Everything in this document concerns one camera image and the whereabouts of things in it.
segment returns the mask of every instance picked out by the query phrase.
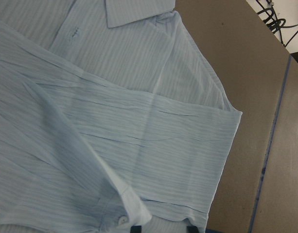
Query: black cable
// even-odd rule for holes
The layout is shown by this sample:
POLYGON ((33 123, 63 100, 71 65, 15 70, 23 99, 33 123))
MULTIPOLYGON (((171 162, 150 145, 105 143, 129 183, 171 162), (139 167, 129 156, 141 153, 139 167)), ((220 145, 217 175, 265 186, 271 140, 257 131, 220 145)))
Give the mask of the black cable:
POLYGON ((291 26, 283 26, 282 28, 294 28, 294 27, 296 27, 296 26, 298 26, 298 24, 291 25, 291 26))
POLYGON ((286 47, 290 41, 298 34, 298 30, 296 31, 296 33, 288 40, 288 42, 286 43, 286 45, 284 44, 283 41, 283 37, 282 37, 282 33, 281 33, 281 29, 282 28, 293 28, 293 27, 297 27, 298 24, 296 25, 291 25, 291 26, 285 26, 286 20, 284 18, 280 18, 278 19, 276 12, 273 8, 273 2, 271 0, 266 0, 266 2, 271 6, 268 8, 265 8, 260 2, 259 0, 256 0, 256 2, 262 7, 262 10, 259 11, 257 14, 262 14, 262 13, 266 13, 268 15, 268 17, 266 19, 263 20, 263 22, 267 25, 267 27, 271 30, 272 33, 276 33, 279 32, 280 34, 280 42, 281 44, 286 47))
POLYGON ((298 31, 296 31, 296 33, 288 40, 288 42, 286 43, 285 47, 287 47, 287 45, 289 44, 289 42, 298 34, 298 31))

